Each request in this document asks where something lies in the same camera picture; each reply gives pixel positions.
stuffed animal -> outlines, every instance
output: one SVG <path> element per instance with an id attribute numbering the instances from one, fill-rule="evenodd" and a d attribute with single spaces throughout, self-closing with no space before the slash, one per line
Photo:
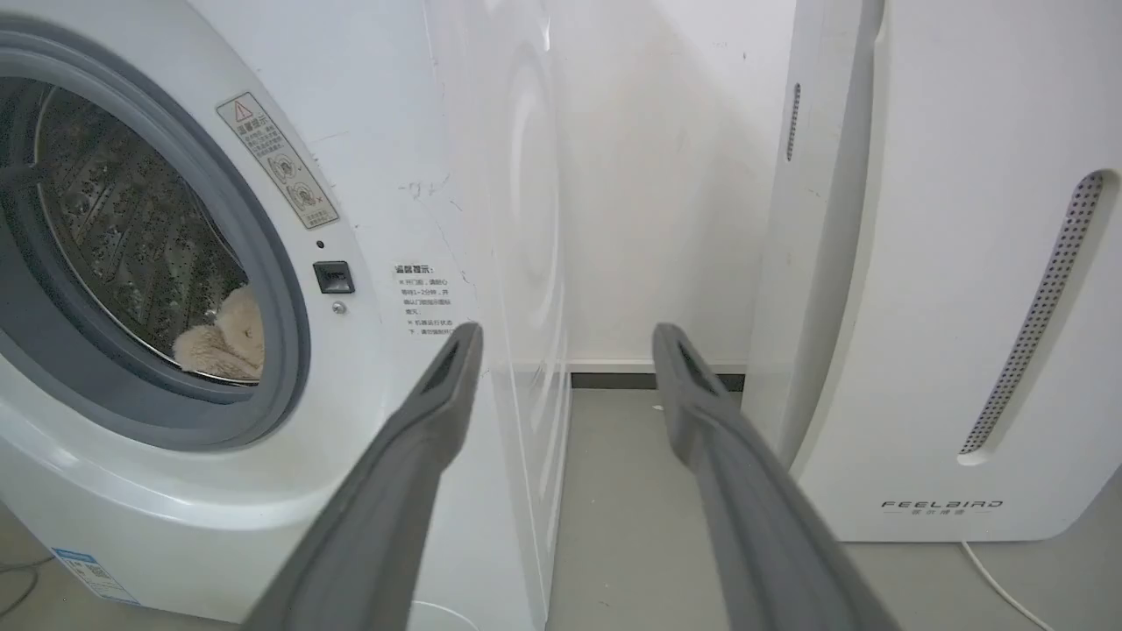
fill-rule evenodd
<path id="1" fill-rule="evenodd" d="M 172 348 L 186 372 L 230 379 L 261 378 L 265 331 L 261 311 L 248 287 L 238 287 L 218 308 L 214 324 L 199 324 L 180 333 Z"/>

black baseboard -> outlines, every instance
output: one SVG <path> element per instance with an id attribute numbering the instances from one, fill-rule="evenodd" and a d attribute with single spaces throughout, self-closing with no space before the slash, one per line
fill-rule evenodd
<path id="1" fill-rule="evenodd" d="M 744 392 L 744 375 L 717 375 L 728 392 Z M 654 373 L 573 373 L 572 387 L 585 390 L 655 390 Z"/>

white trim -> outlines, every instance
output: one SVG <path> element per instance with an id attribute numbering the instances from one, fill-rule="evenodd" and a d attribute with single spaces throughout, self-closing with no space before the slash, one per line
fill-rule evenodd
<path id="1" fill-rule="evenodd" d="M 718 375 L 743 375 L 747 360 L 725 359 L 709 362 L 709 367 Z M 570 373 L 654 373 L 651 359 L 571 359 Z"/>

warning sticker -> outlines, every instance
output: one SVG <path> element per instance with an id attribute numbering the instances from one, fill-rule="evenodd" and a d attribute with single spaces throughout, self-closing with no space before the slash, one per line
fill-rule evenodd
<path id="1" fill-rule="evenodd" d="M 105 571 L 105 568 L 101 567 L 98 559 L 82 552 L 72 552 L 58 548 L 52 549 L 55 551 L 58 560 L 68 567 L 82 583 L 85 583 L 85 586 L 94 594 L 110 601 L 134 605 L 140 604 L 131 594 L 125 591 L 125 587 L 121 587 L 120 583 Z"/>
<path id="2" fill-rule="evenodd" d="M 394 265 L 394 277 L 405 310 L 405 326 L 414 336 L 447 336 L 456 328 L 451 285 L 432 265 Z"/>
<path id="3" fill-rule="evenodd" d="M 252 94 L 230 99 L 218 107 L 218 113 L 280 189 L 305 228 L 311 230 L 339 219 L 307 165 Z"/>

qr code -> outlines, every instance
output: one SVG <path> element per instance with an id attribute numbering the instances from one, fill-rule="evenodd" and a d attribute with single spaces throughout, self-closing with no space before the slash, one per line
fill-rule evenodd
<path id="1" fill-rule="evenodd" d="M 105 580 L 112 580 L 113 579 L 112 576 L 109 576 L 109 573 L 107 573 L 105 570 L 101 569 L 100 565 L 90 565 L 90 564 L 86 564 L 85 568 L 90 570 L 90 574 L 96 576 L 98 578 L 104 578 Z"/>

